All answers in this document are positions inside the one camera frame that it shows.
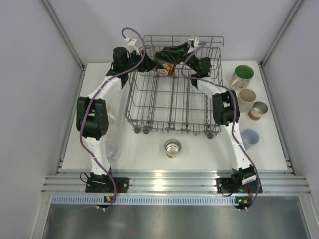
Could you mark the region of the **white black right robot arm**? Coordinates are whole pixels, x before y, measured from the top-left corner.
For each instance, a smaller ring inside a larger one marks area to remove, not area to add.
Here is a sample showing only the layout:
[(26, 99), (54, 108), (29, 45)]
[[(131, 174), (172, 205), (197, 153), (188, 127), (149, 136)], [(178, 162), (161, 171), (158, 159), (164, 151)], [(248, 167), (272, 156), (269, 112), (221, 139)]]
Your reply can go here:
[(147, 72), (156, 66), (146, 50), (128, 52), (125, 47), (113, 50), (113, 62), (102, 83), (90, 95), (79, 97), (76, 106), (76, 127), (79, 140), (92, 162), (91, 182), (114, 184), (111, 166), (105, 149), (105, 136), (109, 128), (107, 101), (121, 90), (135, 70)]

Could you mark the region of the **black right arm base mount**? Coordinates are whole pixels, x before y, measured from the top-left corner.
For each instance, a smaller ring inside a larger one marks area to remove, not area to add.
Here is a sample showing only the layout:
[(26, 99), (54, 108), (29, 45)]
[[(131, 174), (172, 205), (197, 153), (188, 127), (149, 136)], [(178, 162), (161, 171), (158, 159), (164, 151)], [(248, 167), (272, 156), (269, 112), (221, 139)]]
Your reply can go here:
[(126, 193), (129, 189), (129, 178), (115, 177), (113, 181), (107, 175), (96, 175), (93, 172), (90, 176), (86, 174), (86, 193), (114, 193), (114, 185), (116, 186), (116, 193)]

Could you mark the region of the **black skull mug red inside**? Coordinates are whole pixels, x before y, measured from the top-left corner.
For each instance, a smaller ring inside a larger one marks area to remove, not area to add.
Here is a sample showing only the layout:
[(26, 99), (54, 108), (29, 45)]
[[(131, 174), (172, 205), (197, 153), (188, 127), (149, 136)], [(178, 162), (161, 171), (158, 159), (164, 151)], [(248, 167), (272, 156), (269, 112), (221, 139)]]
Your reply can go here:
[(157, 73), (163, 74), (165, 76), (173, 76), (177, 62), (169, 62), (168, 60), (163, 60), (159, 58), (154, 58), (153, 61), (157, 64), (153, 70)]

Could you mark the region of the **grey wire dish rack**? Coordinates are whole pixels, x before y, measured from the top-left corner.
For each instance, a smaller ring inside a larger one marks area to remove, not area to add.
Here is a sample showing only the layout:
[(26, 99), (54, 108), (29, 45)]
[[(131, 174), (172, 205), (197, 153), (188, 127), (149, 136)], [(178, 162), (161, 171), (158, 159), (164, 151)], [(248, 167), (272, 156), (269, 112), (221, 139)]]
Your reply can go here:
[[(209, 57), (209, 75), (215, 83), (223, 84), (221, 50), (223, 36), (198, 36), (207, 44), (196, 53), (196, 57)], [(145, 35), (147, 55), (151, 58), (164, 47), (180, 45), (194, 37), (187, 35)], [(125, 109), (125, 117), (135, 133), (151, 131), (179, 131), (181, 133), (204, 134), (212, 139), (221, 132), (213, 119), (212, 100), (198, 91), (190, 79), (180, 73), (183, 63), (176, 66), (172, 76), (154, 71), (131, 74)]]

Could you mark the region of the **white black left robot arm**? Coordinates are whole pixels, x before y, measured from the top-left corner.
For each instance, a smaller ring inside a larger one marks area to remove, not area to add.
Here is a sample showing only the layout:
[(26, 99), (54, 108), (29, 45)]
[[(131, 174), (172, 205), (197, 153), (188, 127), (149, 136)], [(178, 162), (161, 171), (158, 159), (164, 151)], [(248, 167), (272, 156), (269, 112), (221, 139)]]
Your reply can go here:
[(153, 60), (157, 63), (156, 71), (162, 74), (172, 74), (175, 67), (181, 64), (180, 73), (188, 66), (195, 73), (184, 78), (190, 79), (192, 85), (207, 96), (211, 96), (213, 103), (213, 118), (217, 125), (223, 127), (229, 137), (234, 153), (234, 167), (231, 179), (232, 190), (241, 188), (255, 188), (260, 190), (260, 179), (256, 165), (246, 152), (239, 130), (240, 111), (237, 96), (234, 90), (215, 83), (210, 77), (211, 60), (208, 57), (197, 58), (196, 53), (205, 46), (205, 43), (191, 41), (183, 45), (165, 47), (155, 53)]

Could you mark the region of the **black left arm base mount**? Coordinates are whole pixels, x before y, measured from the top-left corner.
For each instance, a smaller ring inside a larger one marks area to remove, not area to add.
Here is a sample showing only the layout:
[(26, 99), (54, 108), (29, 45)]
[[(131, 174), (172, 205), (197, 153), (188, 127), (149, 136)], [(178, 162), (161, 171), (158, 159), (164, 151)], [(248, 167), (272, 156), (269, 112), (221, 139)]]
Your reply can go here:
[(216, 179), (217, 192), (226, 197), (229, 197), (232, 194), (255, 194), (257, 192), (258, 183), (260, 183), (259, 193), (262, 193), (263, 191), (260, 180), (253, 181), (244, 186), (238, 186), (230, 177), (221, 177)]

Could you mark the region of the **cream mug green inside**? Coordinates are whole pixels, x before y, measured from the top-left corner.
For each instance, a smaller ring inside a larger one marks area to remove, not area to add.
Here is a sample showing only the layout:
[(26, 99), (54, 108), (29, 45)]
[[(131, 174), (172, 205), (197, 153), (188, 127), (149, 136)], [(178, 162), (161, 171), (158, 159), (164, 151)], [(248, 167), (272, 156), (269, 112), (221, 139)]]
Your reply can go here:
[(233, 73), (230, 89), (242, 90), (247, 87), (254, 76), (254, 70), (248, 65), (239, 65)]

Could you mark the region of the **beige plain cup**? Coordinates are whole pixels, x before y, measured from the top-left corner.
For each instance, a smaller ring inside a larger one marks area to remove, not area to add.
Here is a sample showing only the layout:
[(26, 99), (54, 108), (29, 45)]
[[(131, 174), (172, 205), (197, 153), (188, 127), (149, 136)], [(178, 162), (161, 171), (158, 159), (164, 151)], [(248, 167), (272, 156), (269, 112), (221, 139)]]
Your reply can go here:
[(246, 111), (255, 101), (256, 93), (251, 89), (242, 89), (238, 94), (238, 106), (240, 112)]

